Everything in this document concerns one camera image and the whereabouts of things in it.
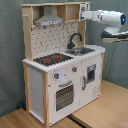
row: toy kitchen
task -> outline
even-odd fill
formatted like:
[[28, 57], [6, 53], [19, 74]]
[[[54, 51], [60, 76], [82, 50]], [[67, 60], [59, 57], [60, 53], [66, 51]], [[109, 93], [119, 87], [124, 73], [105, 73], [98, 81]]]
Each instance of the toy kitchen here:
[[24, 79], [27, 112], [46, 128], [101, 95], [105, 49], [85, 44], [81, 5], [23, 4]]

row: countertop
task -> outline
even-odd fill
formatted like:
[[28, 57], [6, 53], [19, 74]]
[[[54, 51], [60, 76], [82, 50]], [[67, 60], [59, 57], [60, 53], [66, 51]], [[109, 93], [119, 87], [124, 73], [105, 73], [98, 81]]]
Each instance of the countertop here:
[[67, 65], [69, 63], [75, 63], [75, 62], [81, 61], [83, 59], [87, 59], [87, 58], [90, 58], [90, 57], [93, 57], [93, 56], [97, 56], [97, 55], [105, 52], [105, 48], [103, 48], [101, 46], [97, 46], [97, 45], [86, 45], [85, 47], [86, 48], [90, 48], [90, 49], [94, 49], [95, 51], [94, 52], [90, 52], [90, 53], [85, 54], [85, 55], [82, 55], [82, 56], [74, 56], [74, 55], [65, 53], [65, 51], [61, 51], [60, 52], [61, 54], [64, 54], [64, 55], [73, 57], [74, 59], [71, 59], [71, 60], [68, 60], [68, 61], [65, 61], [65, 62], [62, 62], [62, 63], [58, 63], [58, 64], [55, 64], [55, 65], [51, 65], [49, 67], [43, 66], [43, 65], [38, 64], [36, 62], [31, 62], [31, 61], [29, 61], [27, 59], [24, 59], [23, 62], [26, 63], [26, 64], [28, 64], [28, 65], [31, 65], [31, 66], [39, 69], [39, 70], [48, 72], [51, 69], [57, 69], [58, 67]]

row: gray wall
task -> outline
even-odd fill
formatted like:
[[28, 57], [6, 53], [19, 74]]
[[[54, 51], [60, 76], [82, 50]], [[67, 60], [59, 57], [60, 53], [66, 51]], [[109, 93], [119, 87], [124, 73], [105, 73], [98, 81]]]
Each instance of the gray wall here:
[[[119, 11], [128, 17], [127, 0], [90, 0], [91, 10]], [[86, 42], [100, 45], [106, 48], [103, 79], [128, 88], [128, 41], [105, 44], [100, 34], [106, 25], [93, 21], [87, 21]], [[122, 27], [122, 31], [128, 31], [128, 21]]]
[[[22, 66], [25, 55], [20, 4], [46, 2], [48, 0], [0, 0], [0, 116], [16, 110], [16, 106], [25, 101]], [[68, 0], [49, 2], [68, 2]], [[91, 10], [104, 9], [128, 14], [127, 0], [91, 0], [91, 2]], [[100, 39], [104, 27], [105, 25], [88, 21], [86, 43], [106, 48], [103, 78], [128, 88], [128, 43], [126, 41], [104, 44]], [[127, 31], [127, 28], [128, 23], [122, 31]]]

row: stovetop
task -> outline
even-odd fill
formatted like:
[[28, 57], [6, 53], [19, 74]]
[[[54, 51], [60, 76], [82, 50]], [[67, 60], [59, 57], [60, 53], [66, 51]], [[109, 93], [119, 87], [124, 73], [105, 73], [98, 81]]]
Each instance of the stovetop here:
[[64, 61], [68, 61], [70, 59], [73, 59], [73, 57], [70, 57], [70, 56], [67, 56], [64, 54], [60, 54], [60, 53], [54, 53], [51, 55], [36, 58], [36, 59], [34, 59], [34, 62], [37, 62], [39, 64], [42, 64], [42, 65], [48, 67], [48, 66], [58, 64], [58, 63], [61, 63]]

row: door handle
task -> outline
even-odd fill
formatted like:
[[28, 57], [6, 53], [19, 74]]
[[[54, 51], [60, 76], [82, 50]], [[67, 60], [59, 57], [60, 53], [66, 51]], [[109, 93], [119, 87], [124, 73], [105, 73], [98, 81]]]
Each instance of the door handle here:
[[70, 80], [69, 82], [67, 82], [66, 84], [61, 84], [59, 85], [59, 87], [66, 87], [68, 85], [70, 85], [72, 83], [72, 80]]
[[85, 76], [83, 76], [83, 80], [84, 80], [84, 86], [82, 87], [82, 90], [84, 91], [87, 84], [87, 79], [85, 78]]

